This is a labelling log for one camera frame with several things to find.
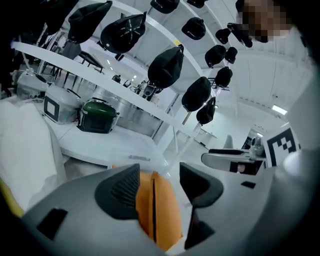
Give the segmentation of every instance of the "white appliance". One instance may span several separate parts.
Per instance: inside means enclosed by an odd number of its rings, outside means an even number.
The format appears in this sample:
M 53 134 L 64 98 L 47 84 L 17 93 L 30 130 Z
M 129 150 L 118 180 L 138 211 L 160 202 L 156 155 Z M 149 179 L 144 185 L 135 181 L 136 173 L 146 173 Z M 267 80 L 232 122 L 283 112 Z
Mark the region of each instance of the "white appliance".
M 59 125 L 76 121 L 81 107 L 80 96 L 70 89 L 51 85 L 45 92 L 44 113 Z
M 27 69 L 20 75 L 17 81 L 16 95 L 21 100 L 44 98 L 48 88 L 49 84 L 46 79 L 34 73 L 31 68 Z

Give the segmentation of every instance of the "green container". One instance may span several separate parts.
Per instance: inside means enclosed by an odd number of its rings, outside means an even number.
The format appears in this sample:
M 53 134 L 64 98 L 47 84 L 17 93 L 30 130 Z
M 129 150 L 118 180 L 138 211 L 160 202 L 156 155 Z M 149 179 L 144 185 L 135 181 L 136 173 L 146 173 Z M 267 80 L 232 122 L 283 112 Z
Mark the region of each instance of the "green container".
M 84 132 L 108 134 L 116 124 L 119 112 L 105 100 L 92 98 L 81 109 L 78 128 Z

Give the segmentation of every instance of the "rice cooker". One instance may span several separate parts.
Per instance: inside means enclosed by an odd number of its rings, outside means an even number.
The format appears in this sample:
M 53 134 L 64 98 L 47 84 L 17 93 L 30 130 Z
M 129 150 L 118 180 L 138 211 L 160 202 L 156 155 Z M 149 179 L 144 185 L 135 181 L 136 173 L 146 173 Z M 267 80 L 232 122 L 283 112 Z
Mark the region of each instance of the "rice cooker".
M 32 69 L 27 69 L 17 81 L 16 95 L 21 100 L 44 98 L 48 87 L 46 79 Z
M 80 114 L 81 106 L 80 96 L 70 89 L 51 85 L 45 92 L 44 113 L 59 125 L 76 121 Z
M 94 97 L 82 106 L 77 127 L 84 132 L 108 134 L 116 124 L 119 114 L 105 100 Z

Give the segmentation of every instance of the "orange object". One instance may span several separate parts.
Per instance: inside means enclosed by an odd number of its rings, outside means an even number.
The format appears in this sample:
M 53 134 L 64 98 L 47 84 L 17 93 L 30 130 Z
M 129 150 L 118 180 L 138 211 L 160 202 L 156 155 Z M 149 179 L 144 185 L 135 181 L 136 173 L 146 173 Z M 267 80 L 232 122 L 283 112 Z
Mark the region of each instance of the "orange object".
M 182 238 L 182 224 L 171 183 L 154 171 L 140 172 L 136 194 L 139 222 L 148 236 L 165 252 Z

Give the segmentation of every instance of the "white curved shelf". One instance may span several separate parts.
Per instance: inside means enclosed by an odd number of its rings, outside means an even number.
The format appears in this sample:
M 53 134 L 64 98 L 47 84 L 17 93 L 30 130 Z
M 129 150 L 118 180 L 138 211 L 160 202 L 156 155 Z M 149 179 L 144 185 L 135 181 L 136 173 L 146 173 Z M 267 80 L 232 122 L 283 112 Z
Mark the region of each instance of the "white curved shelf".
M 101 88 L 104 88 L 107 91 L 145 110 L 146 112 L 159 118 L 160 120 L 168 123 L 169 125 L 175 127 L 177 130 L 180 130 L 188 136 L 193 136 L 193 131 L 187 129 L 184 125 L 177 122 L 175 118 L 167 114 L 162 109 L 158 108 L 154 103 L 143 99 L 124 86 L 119 86 L 117 82 L 112 80 L 114 73 L 112 73 L 108 69 L 105 69 L 104 74 L 101 74 L 72 59 L 66 58 L 52 51 L 22 42 L 13 42 L 12 47 L 17 51 L 34 56 L 40 60 L 44 60 L 59 68 L 69 71 L 70 73 L 73 73 Z

